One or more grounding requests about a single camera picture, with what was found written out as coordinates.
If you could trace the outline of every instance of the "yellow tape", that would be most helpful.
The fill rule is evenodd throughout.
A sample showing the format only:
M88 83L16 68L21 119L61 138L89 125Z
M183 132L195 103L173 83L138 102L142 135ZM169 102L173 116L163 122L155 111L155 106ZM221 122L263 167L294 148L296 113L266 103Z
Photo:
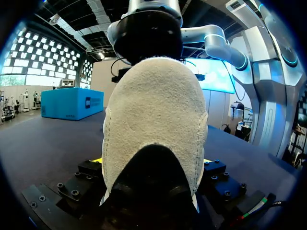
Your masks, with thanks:
M211 160L208 160L208 159L203 159L203 162L212 162ZM96 160L93 160L92 162L99 162L99 163L102 163L102 158L99 158L99 159L96 159Z

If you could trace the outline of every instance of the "ceiling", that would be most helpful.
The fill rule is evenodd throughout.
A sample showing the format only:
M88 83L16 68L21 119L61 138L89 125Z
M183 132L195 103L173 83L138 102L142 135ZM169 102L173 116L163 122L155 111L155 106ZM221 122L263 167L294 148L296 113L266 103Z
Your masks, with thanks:
M230 38L244 29L244 25L225 7L229 0L179 0L183 14L183 27L197 27L215 24L224 29L226 38ZM245 0L256 12L257 9ZM71 43L79 52L88 52L96 61L100 60L99 52L106 58L116 58L112 45L106 37L110 23L120 20L128 11L129 0L47 0L36 14L30 18L28 27L39 29L47 27L50 33L62 37ZM55 14L59 15L58 23L49 24ZM189 44L203 47L203 43ZM201 51L184 49L183 57L195 58Z

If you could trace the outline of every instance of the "white wall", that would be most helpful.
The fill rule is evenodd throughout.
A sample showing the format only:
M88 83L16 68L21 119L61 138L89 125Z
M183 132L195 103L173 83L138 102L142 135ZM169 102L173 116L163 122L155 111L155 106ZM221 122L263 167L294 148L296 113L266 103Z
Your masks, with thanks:
M111 65L115 60L105 60L95 62L93 66L91 90L104 92L104 107L107 107L110 96L116 86L111 81L113 75L111 74ZM118 70L129 67L122 61L117 61L113 66L113 73L118 74Z
M206 100L208 125L219 129L221 125L227 123L228 108L230 106L229 98L231 97L231 94L210 90L202 90L202 92Z
M20 97L21 94L24 94L25 90L29 91L29 108L32 108L33 104L33 92L42 92L46 90L52 90L52 86L32 86L32 85L16 85L16 86L5 86L0 87L0 91L4 91L4 98L9 97L11 103L11 96L14 97L14 102L18 100L20 103L23 103L23 98Z

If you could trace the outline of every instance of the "large screen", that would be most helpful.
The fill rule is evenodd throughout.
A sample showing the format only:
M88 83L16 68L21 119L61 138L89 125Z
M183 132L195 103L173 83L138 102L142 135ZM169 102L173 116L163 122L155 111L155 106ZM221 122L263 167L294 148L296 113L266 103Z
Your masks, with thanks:
M185 65L194 74L205 75L205 80L199 81L203 90L235 93L235 89L231 83L232 81L235 85L235 80L231 74L231 65L228 62L224 63L231 77L229 77L227 69L220 60L187 58Z

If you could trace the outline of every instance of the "dark table surface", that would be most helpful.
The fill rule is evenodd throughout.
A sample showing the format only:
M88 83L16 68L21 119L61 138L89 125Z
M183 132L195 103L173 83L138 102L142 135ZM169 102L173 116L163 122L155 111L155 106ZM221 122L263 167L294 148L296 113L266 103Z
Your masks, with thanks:
M55 189L69 180L78 163L101 157L105 113L81 121L35 117L0 132L2 165L17 194L31 184L47 184ZM248 194L256 190L274 193L277 200L286 200L298 177L298 171L235 136L209 127L205 158L219 159L238 182L245 182ZM264 226L280 211L271 208L260 220ZM213 221L220 218L213 212Z

